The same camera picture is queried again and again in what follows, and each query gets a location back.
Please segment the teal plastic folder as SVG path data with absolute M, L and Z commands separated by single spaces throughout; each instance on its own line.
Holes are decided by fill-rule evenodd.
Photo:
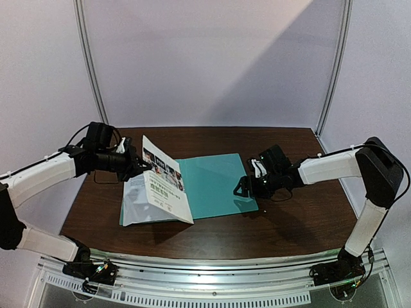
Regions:
M 176 160 L 179 163 L 189 207 L 196 219 L 253 212 L 254 198 L 233 194 L 245 170 L 239 154 L 211 155 Z

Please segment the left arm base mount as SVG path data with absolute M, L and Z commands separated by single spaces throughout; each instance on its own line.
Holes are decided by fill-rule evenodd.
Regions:
M 88 280 L 97 284 L 113 286 L 119 267 L 110 260 L 68 262 L 64 265 L 62 273 L 75 278 Z

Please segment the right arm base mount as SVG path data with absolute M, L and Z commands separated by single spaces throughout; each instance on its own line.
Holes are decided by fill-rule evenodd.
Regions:
M 361 257 L 339 257 L 336 261 L 312 266 L 309 276 L 316 286 L 345 282 L 351 289 L 358 289 L 370 277 L 373 267 L 372 262 L 366 271 Z

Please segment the colour printed brochure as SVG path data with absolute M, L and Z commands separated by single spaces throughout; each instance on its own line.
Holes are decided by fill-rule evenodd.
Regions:
M 167 220 L 193 224 L 179 163 L 145 135 L 142 154 L 143 160 L 151 165 L 151 170 L 143 173 L 148 203 L 161 210 Z

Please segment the white text paper sheet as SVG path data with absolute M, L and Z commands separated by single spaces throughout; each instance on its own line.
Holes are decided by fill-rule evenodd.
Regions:
M 174 218 L 170 214 L 148 202 L 143 175 L 138 175 L 124 183 L 119 219 L 122 227 L 171 220 Z

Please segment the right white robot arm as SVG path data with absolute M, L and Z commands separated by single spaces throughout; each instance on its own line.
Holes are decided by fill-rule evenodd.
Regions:
M 327 154 L 291 162 L 278 145 L 248 161 L 251 175 L 239 179 L 233 193 L 241 197 L 271 198 L 278 190 L 292 192 L 330 180 L 357 178 L 364 189 L 364 204 L 348 240 L 342 248 L 348 255 L 332 266 L 332 274 L 345 280 L 356 271 L 360 256 L 380 229 L 407 172 L 399 159 L 378 137 Z

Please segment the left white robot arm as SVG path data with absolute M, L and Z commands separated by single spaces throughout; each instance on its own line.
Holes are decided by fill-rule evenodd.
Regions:
M 96 269 L 76 241 L 59 235 L 80 182 L 94 171 L 115 173 L 119 182 L 150 169 L 130 148 L 89 151 L 69 146 L 42 162 L 1 177 L 1 249 L 28 250 L 70 262 L 81 278 Z

